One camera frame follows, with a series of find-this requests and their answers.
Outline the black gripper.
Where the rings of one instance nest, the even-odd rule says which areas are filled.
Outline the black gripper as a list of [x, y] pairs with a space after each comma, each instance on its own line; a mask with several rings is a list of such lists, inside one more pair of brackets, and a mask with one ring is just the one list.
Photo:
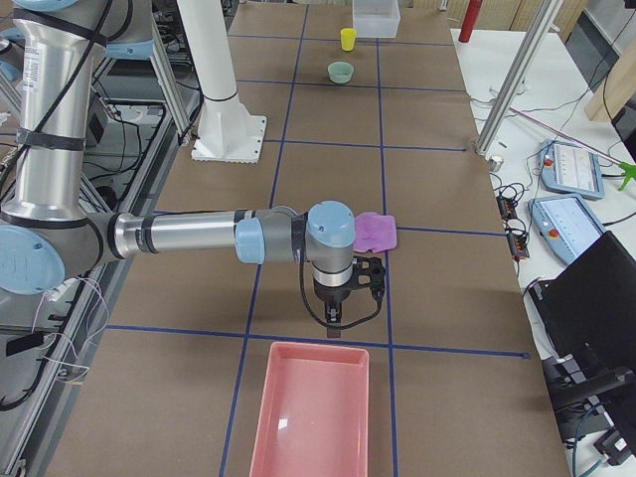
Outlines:
[[317, 281], [313, 282], [314, 293], [323, 302], [325, 319], [329, 324], [327, 337], [329, 339], [339, 339], [342, 321], [342, 306], [344, 301], [350, 296], [351, 290], [346, 286], [329, 287]]

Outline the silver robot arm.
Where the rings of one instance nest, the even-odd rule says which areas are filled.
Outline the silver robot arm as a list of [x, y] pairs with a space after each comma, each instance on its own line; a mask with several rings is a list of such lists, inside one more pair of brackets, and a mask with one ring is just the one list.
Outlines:
[[352, 211], [325, 201], [298, 215], [267, 210], [137, 217], [88, 214], [79, 203], [92, 63], [149, 58], [147, 1], [18, 1], [25, 38], [13, 197], [1, 208], [1, 286], [41, 293], [97, 266], [138, 253], [231, 248], [240, 261], [310, 263], [324, 304], [319, 325], [338, 335], [342, 304], [357, 283]]

